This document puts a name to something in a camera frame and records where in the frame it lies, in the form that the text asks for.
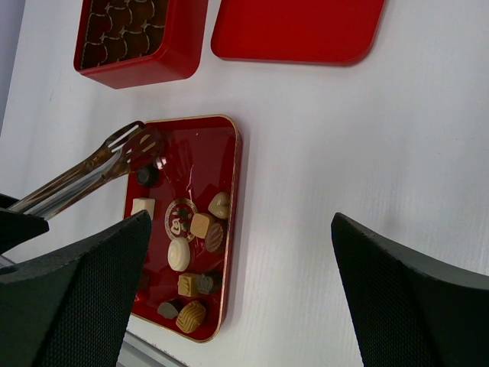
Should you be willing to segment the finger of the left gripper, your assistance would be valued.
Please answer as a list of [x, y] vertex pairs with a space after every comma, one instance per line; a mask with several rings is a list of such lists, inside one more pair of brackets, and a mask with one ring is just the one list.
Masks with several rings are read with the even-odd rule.
[[1, 195], [1, 254], [49, 231], [46, 220], [8, 210], [17, 201], [13, 197]]

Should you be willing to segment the metal tongs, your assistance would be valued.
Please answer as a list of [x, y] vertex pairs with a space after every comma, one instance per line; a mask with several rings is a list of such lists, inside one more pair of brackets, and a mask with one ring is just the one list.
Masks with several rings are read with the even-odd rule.
[[108, 136], [85, 160], [8, 210], [52, 219], [108, 182], [152, 164], [162, 155], [164, 145], [164, 137], [157, 128], [141, 121], [131, 122]]

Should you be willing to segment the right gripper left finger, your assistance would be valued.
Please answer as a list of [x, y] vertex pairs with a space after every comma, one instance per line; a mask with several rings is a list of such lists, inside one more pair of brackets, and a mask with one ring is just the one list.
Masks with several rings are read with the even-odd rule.
[[114, 366], [151, 236], [141, 211], [1, 269], [3, 366]]

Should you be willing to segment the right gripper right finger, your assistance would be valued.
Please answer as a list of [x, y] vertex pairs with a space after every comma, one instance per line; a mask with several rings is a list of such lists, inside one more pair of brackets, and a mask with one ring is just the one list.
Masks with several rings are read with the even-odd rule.
[[486, 366], [488, 277], [342, 213], [332, 245], [365, 366]]

